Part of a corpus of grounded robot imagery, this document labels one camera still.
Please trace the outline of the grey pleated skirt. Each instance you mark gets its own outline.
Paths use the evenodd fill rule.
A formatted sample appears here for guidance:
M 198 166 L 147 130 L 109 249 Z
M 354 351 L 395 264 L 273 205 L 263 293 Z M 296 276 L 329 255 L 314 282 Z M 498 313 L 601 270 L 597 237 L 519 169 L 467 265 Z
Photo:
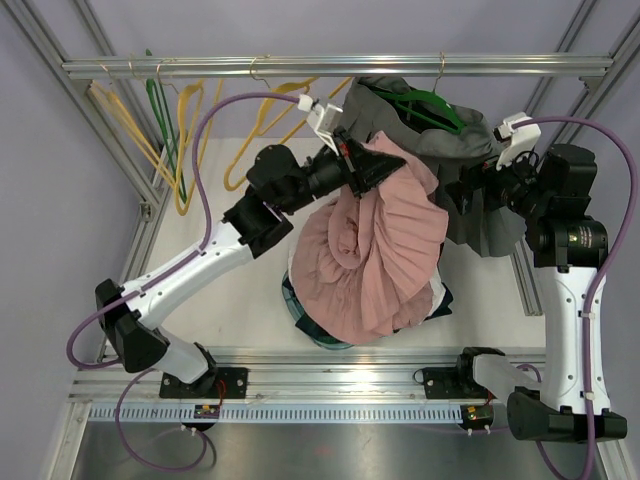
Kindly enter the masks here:
M 520 217 L 505 207 L 487 210 L 481 191 L 473 193 L 471 211 L 462 215 L 445 191 L 446 185 L 459 179 L 461 168 L 475 166 L 501 152 L 489 123 L 481 112 L 453 105 L 452 110 L 464 124 L 459 134 L 435 126 L 422 127 L 378 95 L 379 91 L 401 95 L 412 90 L 400 77 L 358 77 L 346 93 L 340 125 L 359 142 L 383 132 L 431 170 L 439 182 L 434 202 L 449 214 L 449 240 L 468 245 L 482 257 L 513 254 L 525 232 Z

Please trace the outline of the green plastic hanger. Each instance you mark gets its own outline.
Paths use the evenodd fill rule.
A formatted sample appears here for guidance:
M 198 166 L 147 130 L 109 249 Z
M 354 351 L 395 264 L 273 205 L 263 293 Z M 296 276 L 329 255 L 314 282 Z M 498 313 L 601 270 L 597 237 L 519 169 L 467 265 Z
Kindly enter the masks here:
M 372 91 L 389 103 L 403 123 L 418 131 L 419 127 L 440 129 L 459 135 L 466 124 L 460 119 L 452 106 L 436 93 L 436 87 L 446 66 L 446 56 L 439 53 L 440 67 L 431 90 L 410 88 L 406 93 L 393 93 L 381 87 L 372 87 Z

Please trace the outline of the pink pleated skirt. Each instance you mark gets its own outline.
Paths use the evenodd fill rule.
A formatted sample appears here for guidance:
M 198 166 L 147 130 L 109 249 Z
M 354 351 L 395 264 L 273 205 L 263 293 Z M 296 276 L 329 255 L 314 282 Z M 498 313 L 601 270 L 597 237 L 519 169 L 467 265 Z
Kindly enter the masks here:
M 416 156 L 383 132 L 364 146 L 406 165 L 362 197 L 343 188 L 313 212 L 287 272 L 306 313 L 352 346 L 427 321 L 449 223 L 432 199 L 438 180 Z

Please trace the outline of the yellow hanger of pink skirt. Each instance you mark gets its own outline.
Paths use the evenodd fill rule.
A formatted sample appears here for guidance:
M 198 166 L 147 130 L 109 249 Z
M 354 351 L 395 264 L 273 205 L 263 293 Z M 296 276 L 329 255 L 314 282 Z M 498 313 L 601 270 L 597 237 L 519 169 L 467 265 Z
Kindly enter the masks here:
M 311 90 L 312 85 L 319 80 L 319 77 L 308 77 L 306 79 L 300 81 L 287 81 L 276 87 L 271 87 L 268 81 L 257 75 L 255 70 L 255 65 L 262 60 L 269 59 L 269 55 L 257 56 L 254 57 L 249 66 L 249 74 L 252 79 L 256 81 L 262 81 L 268 88 L 269 93 L 275 93 L 279 95 L 288 96 L 292 93 L 302 93 L 308 94 Z M 234 169 L 237 167 L 239 161 L 242 159 L 242 156 L 245 154 L 248 147 L 251 145 L 254 139 L 258 137 L 264 137 L 274 126 L 276 126 L 285 116 L 287 116 L 291 110 L 294 108 L 293 104 L 285 107 L 278 115 L 276 115 L 270 122 L 268 122 L 268 117 L 270 115 L 270 111 L 273 108 L 276 100 L 274 98 L 265 98 L 262 100 L 262 103 L 257 111 L 256 119 L 254 126 L 244 143 L 237 151 L 231 163 L 227 166 L 224 176 L 223 176 L 223 185 L 226 191 L 234 192 L 237 191 L 245 182 L 246 177 L 242 176 L 238 180 L 234 181 L 232 179 L 232 174 Z

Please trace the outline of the white skirt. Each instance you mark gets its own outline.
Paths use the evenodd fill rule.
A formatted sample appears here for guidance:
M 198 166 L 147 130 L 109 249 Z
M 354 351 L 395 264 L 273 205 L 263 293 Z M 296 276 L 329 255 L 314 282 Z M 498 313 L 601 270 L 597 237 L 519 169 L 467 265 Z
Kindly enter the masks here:
M 445 294 L 447 293 L 447 289 L 442 281 L 436 278 L 432 278 L 430 280 L 430 287 L 432 290 L 432 304 L 429 315 L 433 315 L 442 304 Z

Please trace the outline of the green navy plaid skirt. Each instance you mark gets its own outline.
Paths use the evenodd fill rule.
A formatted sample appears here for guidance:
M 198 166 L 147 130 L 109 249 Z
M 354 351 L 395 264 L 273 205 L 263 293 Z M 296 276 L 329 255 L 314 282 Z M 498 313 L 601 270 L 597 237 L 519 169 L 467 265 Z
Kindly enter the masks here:
M 448 289 L 447 286 L 445 286 L 447 289 L 447 293 L 445 294 L 445 298 L 442 302 L 442 304 L 440 305 L 440 307 L 435 311 L 435 313 L 433 315 L 429 315 L 425 318 L 425 320 L 431 320 L 434 318 L 439 318 L 439 317 L 443 317 L 443 316 L 448 316 L 452 314 L 452 310 L 450 308 L 454 297 L 451 293 L 451 291 Z

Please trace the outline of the yellow hanger of white skirt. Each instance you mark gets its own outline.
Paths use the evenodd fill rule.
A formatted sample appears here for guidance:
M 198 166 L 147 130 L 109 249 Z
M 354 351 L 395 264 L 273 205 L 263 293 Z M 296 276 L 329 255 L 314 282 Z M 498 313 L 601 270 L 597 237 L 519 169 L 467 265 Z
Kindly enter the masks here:
M 212 131 L 213 121 L 205 123 L 201 133 L 198 128 L 201 121 L 202 110 L 205 105 L 206 80 L 198 79 L 187 83 L 176 90 L 177 97 L 172 115 L 174 131 L 177 137 L 177 169 L 178 174 L 184 178 L 187 190 L 187 200 L 181 201 L 178 194 L 180 180 L 176 180 L 176 189 L 171 190 L 174 198 L 174 208 L 180 216 L 185 216 L 190 210 L 194 196 L 196 195 L 195 173 L 200 168 L 206 152 L 207 142 Z M 159 153 L 162 161 L 167 163 L 166 148 L 164 154 Z

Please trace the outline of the green hanger of plaid skirt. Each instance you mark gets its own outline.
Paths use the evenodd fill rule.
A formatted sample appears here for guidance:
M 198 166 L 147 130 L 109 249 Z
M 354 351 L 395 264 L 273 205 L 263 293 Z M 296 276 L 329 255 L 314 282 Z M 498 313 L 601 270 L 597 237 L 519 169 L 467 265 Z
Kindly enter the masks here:
M 177 169 L 177 137 L 174 131 L 172 115 L 169 109 L 164 85 L 160 80 L 154 80 L 151 77 L 144 81 L 147 97 L 152 108 L 152 112 L 156 119 L 157 125 L 161 132 L 163 145 L 166 148 L 166 160 L 169 169 L 175 180 L 180 180 L 178 194 L 181 201 L 187 200 L 187 190 L 184 178 L 178 174 Z

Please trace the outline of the yellow plastic hanger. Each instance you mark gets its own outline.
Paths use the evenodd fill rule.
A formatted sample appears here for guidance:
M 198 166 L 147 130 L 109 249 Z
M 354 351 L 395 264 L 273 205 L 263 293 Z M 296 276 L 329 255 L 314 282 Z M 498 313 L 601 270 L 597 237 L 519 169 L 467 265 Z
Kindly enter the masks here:
M 152 146 L 149 139 L 142 132 L 136 120 L 124 105 L 120 96 L 115 92 L 114 78 L 107 66 L 98 63 L 98 66 L 107 74 L 109 79 L 109 87 L 105 88 L 96 80 L 90 83 L 89 91 L 98 101 L 100 106 L 112 117 L 121 130 L 135 144 L 139 151 L 144 155 L 148 162 L 153 166 L 155 172 L 161 177 L 166 185 L 171 189 L 176 189 L 176 180 L 171 174 L 170 169 L 162 161 L 160 154 Z

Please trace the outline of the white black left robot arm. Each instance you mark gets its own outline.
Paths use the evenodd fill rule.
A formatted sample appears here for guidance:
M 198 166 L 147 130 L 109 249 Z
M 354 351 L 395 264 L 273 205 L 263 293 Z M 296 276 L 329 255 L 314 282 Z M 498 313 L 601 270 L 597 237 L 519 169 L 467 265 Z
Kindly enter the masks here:
M 403 158 L 371 150 L 340 129 L 305 164 L 281 144 L 256 156 L 249 186 L 218 223 L 208 222 L 203 238 L 147 277 L 95 289 L 99 322 L 124 369 L 155 369 L 195 397 L 213 392 L 218 366 L 202 345 L 188 343 L 161 326 L 179 305 L 227 272 L 266 253 L 293 229 L 298 210 L 347 187 L 361 197 L 405 166 Z

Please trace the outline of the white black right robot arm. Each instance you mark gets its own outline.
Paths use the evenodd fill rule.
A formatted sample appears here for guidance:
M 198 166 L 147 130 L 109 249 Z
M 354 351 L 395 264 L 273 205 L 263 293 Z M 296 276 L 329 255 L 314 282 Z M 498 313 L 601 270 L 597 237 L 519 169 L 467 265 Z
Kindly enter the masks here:
M 586 213 L 595 156 L 569 144 L 551 146 L 536 163 L 530 156 L 524 152 L 508 167 L 485 162 L 464 169 L 445 190 L 461 214 L 470 212 L 472 195 L 481 192 L 488 209 L 506 207 L 524 219 L 543 296 L 543 378 L 529 377 L 497 349 L 467 347 L 458 358 L 454 384 L 463 395 L 485 389 L 504 402 L 518 440 L 623 439 L 627 421 L 611 409 L 600 349 L 608 235 Z

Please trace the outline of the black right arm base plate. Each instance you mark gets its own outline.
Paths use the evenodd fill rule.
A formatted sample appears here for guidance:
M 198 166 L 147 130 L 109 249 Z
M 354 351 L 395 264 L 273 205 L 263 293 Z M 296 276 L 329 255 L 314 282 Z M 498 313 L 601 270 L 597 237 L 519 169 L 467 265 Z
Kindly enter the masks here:
M 429 400 L 487 400 L 489 391 L 457 367 L 425 367 L 415 370 L 412 378 L 423 387 Z

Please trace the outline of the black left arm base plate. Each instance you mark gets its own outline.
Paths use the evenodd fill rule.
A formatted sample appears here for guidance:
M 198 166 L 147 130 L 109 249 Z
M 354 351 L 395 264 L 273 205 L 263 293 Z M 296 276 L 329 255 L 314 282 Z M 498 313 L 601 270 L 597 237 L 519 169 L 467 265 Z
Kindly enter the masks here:
M 219 367 L 213 382 L 196 386 L 181 382 L 168 373 L 162 376 L 159 397 L 162 399 L 245 399 L 250 370 L 245 367 Z

